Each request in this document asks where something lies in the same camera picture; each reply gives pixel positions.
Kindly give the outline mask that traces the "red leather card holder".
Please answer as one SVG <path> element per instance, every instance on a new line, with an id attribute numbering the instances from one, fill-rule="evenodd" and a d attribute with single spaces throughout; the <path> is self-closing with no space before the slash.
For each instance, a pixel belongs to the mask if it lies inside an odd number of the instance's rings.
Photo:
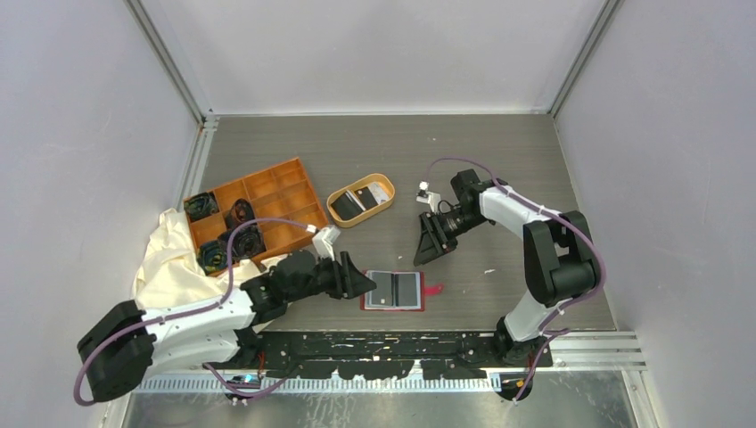
<path id="1" fill-rule="evenodd" d="M 426 284 L 423 272 L 367 270 L 376 288 L 361 297 L 364 311 L 423 312 L 427 297 L 441 294 L 443 283 Z"/>

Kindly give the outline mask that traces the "tan oval tray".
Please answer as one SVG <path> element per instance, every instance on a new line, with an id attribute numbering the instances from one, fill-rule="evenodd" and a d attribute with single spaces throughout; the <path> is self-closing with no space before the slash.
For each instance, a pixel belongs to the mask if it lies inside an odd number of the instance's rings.
<path id="1" fill-rule="evenodd" d="M 373 173 L 330 194 L 326 208 L 337 226 L 350 228 L 388 209 L 395 193 L 384 174 Z"/>

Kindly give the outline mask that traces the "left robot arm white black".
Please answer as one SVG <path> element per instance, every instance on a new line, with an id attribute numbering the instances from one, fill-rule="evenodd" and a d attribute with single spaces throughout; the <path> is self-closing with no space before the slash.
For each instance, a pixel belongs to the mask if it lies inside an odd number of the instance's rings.
<path id="1" fill-rule="evenodd" d="M 256 328 L 284 315 L 293 302 L 320 293 L 354 299 L 376 287 L 345 251 L 336 259 L 295 251 L 235 287 L 225 300 L 163 309 L 122 301 L 78 342 L 83 366 L 75 401 L 81 406 L 108 402 L 152 376 L 205 363 L 250 367 L 260 354 Z"/>

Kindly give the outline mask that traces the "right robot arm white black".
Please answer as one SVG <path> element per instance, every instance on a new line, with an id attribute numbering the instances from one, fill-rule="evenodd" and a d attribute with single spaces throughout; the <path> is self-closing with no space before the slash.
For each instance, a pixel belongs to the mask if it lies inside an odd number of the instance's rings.
<path id="1" fill-rule="evenodd" d="M 497 322 L 491 348 L 506 366 L 519 365 L 544 341 L 546 321 L 564 304 L 595 290 L 601 279 L 586 218 L 536 205 L 499 178 L 481 180 L 472 169 L 452 177 L 457 203 L 440 208 L 440 195 L 428 182 L 416 199 L 429 206 L 419 216 L 420 238 L 415 266 L 428 264 L 458 245 L 460 235 L 484 223 L 503 226 L 522 239 L 526 293 Z"/>

